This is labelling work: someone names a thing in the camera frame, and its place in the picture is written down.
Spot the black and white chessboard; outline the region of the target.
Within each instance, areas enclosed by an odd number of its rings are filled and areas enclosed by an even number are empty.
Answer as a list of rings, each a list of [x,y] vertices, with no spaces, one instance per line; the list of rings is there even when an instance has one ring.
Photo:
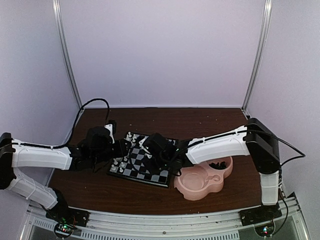
[[[159,187],[168,188],[170,185],[171,175],[167,170],[162,170],[160,173],[151,174],[143,163],[143,158],[146,158],[145,152],[139,147],[139,141],[144,137],[148,137],[144,134],[131,132],[133,135],[137,135],[136,141],[131,139],[131,147],[126,156],[129,157],[128,162],[124,161],[124,157],[115,158],[118,161],[118,165],[114,165],[113,162],[109,167],[107,174],[113,177],[136,181],[148,185],[154,185]],[[120,173],[121,162],[125,163],[123,173]],[[116,166],[116,172],[111,171],[112,165]]]

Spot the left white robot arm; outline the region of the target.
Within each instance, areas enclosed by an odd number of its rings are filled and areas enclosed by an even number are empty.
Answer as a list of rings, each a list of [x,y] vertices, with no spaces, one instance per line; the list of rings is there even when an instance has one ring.
[[[114,138],[111,124],[89,129],[77,145],[39,145],[14,139],[5,132],[0,137],[0,188],[37,202],[61,222],[67,222],[72,211],[63,194],[25,175],[20,168],[94,169],[101,162],[126,156],[130,147],[130,141]]]

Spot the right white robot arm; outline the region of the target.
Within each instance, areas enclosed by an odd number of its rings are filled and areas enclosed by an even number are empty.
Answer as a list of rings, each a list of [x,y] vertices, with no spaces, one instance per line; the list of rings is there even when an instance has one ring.
[[[186,200],[197,201],[220,192],[233,170],[233,156],[251,156],[259,173],[261,203],[259,220],[268,220],[275,212],[280,186],[279,140],[258,119],[213,136],[169,142],[159,133],[144,137],[139,147],[145,151],[143,164],[152,173],[162,170],[178,174],[174,187]]]

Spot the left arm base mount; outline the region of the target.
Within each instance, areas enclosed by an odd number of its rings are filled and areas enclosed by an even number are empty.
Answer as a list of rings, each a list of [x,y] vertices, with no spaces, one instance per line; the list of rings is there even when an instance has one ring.
[[[59,215],[52,210],[45,209],[45,217],[60,224],[67,224],[72,227],[86,227],[90,213],[85,210],[69,208],[67,213]]]

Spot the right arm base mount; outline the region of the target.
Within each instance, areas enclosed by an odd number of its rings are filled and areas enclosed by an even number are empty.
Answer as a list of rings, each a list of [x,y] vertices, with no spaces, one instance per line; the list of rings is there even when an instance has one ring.
[[[239,217],[242,226],[255,225],[282,216],[282,211],[276,206],[258,206],[250,209],[241,210]]]

